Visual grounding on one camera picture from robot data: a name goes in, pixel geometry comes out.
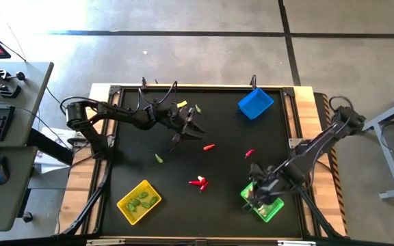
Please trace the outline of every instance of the wooden frame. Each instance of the wooden frame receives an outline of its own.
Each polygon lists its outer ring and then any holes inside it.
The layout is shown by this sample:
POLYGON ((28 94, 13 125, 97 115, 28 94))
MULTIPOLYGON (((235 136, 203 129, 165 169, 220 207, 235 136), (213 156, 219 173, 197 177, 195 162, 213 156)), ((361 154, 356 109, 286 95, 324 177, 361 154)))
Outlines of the wooden frame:
MULTIPOLYGON (((99 101, 107 101, 107 99, 109 98, 109 90, 111 85, 122 85, 126 87, 140 86, 138 84, 125 84, 125 83, 119 83, 119 84, 95 83, 92 85, 90 98, 99 101)), ((148 86, 168 87, 170 85, 152 84, 148 86)), ((190 86, 251 88, 249 85, 245 86, 245 85, 187 85, 187 84, 180 85, 179 87, 190 87, 190 86)), ((281 88, 286 86, 264 85, 260 87, 281 88)), ((303 138, 312 139, 321 132, 321 126, 320 126, 319 116, 317 113, 317 108, 315 105, 313 88, 307 86, 300 86, 300 87, 295 86, 292 88, 295 93, 295 101, 298 110, 300 128, 302 130, 303 138)), ((112 102, 118 104, 118 96, 113 97, 112 102)), ((293 108, 289 96, 285 97, 285 102, 287 105, 287 114, 288 114, 291 134, 293 136, 296 136, 293 108)), ((94 112, 91 109, 88 109, 87 114, 89 117, 90 115, 93 115, 94 112)), ((113 120, 109 120, 107 126, 107 134, 112 133, 114 124, 115 122, 113 120)), ((97 122, 94 127, 98 132, 101 132, 102 126, 103 126, 103 121, 100 121, 97 122)), ((76 154, 74 158, 74 162, 84 159, 89 155, 90 155, 90 149, 84 148, 83 150, 80 150, 76 154)), ((319 160, 322 163, 325 163, 327 166, 329 166, 329 159, 326 154, 323 155, 319 160)), ((94 171, 94 163, 95 163, 94 160, 89 160, 71 169, 66 192, 64 195, 64 200, 62 202, 62 207, 61 207, 61 213, 60 213, 61 228, 67 228, 85 206, 86 201, 88 200, 89 187, 92 179, 92 173, 94 171)), ((104 172, 104 167, 105 167, 105 161, 102 161, 97 182, 101 181, 104 172)), ((313 183, 313 193, 315 196, 315 203, 317 207, 320 209, 320 211, 324 214, 324 217, 328 220, 328 222, 334 227, 334 229, 338 233, 345 235, 345 225, 343 223, 339 200, 337 198, 337 192, 334 186, 334 180, 332 178, 332 174, 325 167, 322 167, 321 165, 315 166, 315 180, 313 183)), ((99 201, 95 204, 94 208, 92 209, 92 214, 90 216, 90 221, 88 225, 88 233, 92 233, 94 230, 98 209, 99 209, 99 201)), ((304 211, 305 211, 306 226, 308 228, 308 231, 310 232, 310 234, 314 235, 313 219, 311 216, 311 212, 305 203, 304 203, 304 211)))

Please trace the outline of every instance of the gray desk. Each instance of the gray desk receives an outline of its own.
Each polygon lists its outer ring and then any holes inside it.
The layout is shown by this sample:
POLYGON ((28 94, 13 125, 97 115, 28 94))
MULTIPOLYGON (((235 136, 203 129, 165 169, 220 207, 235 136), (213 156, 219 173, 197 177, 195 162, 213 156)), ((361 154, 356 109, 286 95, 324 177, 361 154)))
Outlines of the gray desk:
MULTIPOLYGON (((16 98, 0 96, 0 102, 7 102, 36 114, 51 76, 53 63, 0 62, 0 69, 5 69, 10 74, 23 72, 26 77, 26 81, 12 79, 8 86, 13 88, 19 85, 20 94, 16 98)), ((15 218, 23 214, 30 192, 27 185, 38 150, 69 165, 73 161, 71 151, 31 129, 35 116, 21 109, 15 109, 8 133, 4 141, 0 141, 0 155, 7 157, 10 170, 10 179, 0 186, 0 231, 10 230, 15 218)))
POLYGON ((18 216, 37 151, 36 147, 0 150, 0 155, 7 157, 10 170, 10 179, 0 185, 0 231, 10 230, 18 216))
MULTIPOLYGON (((19 85, 20 94, 15 99, 0 96, 0 102, 11 103, 36 114, 53 67, 52 62, 0 62, 0 69, 6 69, 10 74, 23 72, 26 78, 25 81, 12 79, 8 86, 13 88, 14 85, 19 85)), ((22 147, 27 143, 34 115, 19 109, 14 114, 10 130, 4 141, 0 141, 0 147, 22 147)))

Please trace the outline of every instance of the green plastic container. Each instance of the green plastic container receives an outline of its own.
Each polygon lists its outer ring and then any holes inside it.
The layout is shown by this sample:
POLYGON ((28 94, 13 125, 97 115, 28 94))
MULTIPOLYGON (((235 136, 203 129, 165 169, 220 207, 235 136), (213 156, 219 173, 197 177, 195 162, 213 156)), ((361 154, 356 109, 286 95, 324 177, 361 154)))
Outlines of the green plastic container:
MULTIPOLYGON (((252 183, 250 183, 242 192, 241 192, 241 196, 242 198, 245 199, 245 201, 247 203, 249 203, 249 201, 247 200, 247 191, 251 190, 252 188, 252 183)), ((265 214, 266 216, 263 216, 258 208, 253 208, 253 210, 260 216, 260 218, 262 218, 262 220, 264 220, 266 223, 268 221, 270 221, 270 219, 273 218, 273 216, 284 206, 284 202, 278 198, 276 199, 276 201, 273 202, 273 204, 271 205, 263 205, 263 210, 265 210, 265 214)))

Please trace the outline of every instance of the black floor stripe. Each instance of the black floor stripe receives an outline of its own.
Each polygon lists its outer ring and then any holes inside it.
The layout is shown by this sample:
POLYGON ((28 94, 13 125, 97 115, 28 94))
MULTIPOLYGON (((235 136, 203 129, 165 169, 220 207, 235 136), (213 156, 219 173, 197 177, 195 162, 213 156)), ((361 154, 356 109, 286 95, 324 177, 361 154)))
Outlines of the black floor stripe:
POLYGON ((394 33, 291 33, 292 38, 394 38, 394 33))
POLYGON ((168 37, 256 37, 268 38, 285 36, 281 32, 254 31, 84 31, 62 30, 48 31, 50 35, 63 36, 168 36, 168 37))
POLYGON ((291 39, 290 26, 288 23, 287 11, 285 9, 284 0, 278 0, 280 17, 282 18, 282 26, 285 34, 285 44, 287 45, 288 61, 290 63, 291 76, 293 77, 293 84, 300 86, 300 77, 296 57, 294 55, 293 40, 291 39))
POLYGON ((277 31, 100 31, 50 30, 46 34, 62 36, 188 36, 188 37, 263 37, 263 38, 367 38, 394 39, 394 33, 284 33, 277 31))

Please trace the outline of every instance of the concrete floor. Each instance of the concrete floor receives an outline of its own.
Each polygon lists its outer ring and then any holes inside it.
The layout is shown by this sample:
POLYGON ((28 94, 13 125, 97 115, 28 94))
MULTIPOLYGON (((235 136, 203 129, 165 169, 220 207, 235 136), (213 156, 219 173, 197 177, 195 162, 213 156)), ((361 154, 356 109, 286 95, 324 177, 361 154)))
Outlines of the concrete floor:
MULTIPOLYGON (((58 97, 87 96, 92 83, 293 85, 284 38, 50 36, 50 30, 282 32, 277 0, 1 1, 0 39, 29 61, 52 61, 49 82, 58 97)), ((394 1, 285 0, 291 32, 394 33, 394 1)), ((394 39, 294 38, 300 82, 329 96, 349 97, 368 119, 393 105, 394 39)), ((41 118, 65 127, 45 94, 41 118)), ((337 145, 346 220, 352 238, 394 243, 394 189, 378 142, 367 134, 337 145)), ((64 187, 64 180, 52 187, 64 187)), ((36 221, 17 221, 0 240, 53 233, 63 191, 35 191, 27 209, 36 221)))

